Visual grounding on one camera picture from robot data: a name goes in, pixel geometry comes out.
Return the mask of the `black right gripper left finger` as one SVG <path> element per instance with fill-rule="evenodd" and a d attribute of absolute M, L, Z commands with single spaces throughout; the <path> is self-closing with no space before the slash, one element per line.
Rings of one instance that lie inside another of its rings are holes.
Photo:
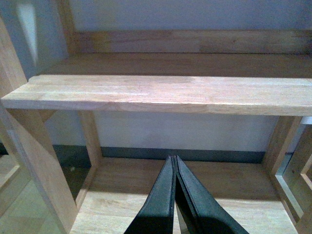
<path fill-rule="evenodd" d="M 174 224 L 176 169 L 167 157 L 148 197 L 126 234 L 171 234 Z"/>

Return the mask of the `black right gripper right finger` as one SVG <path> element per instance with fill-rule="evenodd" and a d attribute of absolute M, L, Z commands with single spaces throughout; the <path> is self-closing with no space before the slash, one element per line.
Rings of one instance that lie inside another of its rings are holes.
<path fill-rule="evenodd" d="M 247 231 L 226 212 L 190 168 L 174 157 L 175 202 L 186 234 L 246 234 Z"/>

